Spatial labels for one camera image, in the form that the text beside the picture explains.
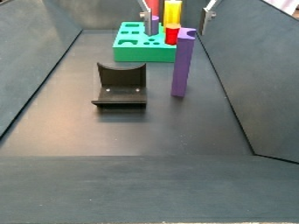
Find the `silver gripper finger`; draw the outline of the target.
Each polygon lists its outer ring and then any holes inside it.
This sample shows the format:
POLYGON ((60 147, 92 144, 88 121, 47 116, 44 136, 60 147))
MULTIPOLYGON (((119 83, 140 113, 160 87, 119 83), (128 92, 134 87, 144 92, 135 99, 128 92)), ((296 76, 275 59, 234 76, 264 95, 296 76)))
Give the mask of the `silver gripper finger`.
POLYGON ((208 22, 216 17, 216 12, 212 10, 218 0, 210 0, 206 7, 202 8, 200 14, 200 35, 204 35, 208 22))
POLYGON ((147 36, 152 35, 152 10, 147 5, 146 0, 136 0, 142 8, 139 13, 140 18, 144 20, 144 34, 147 36))

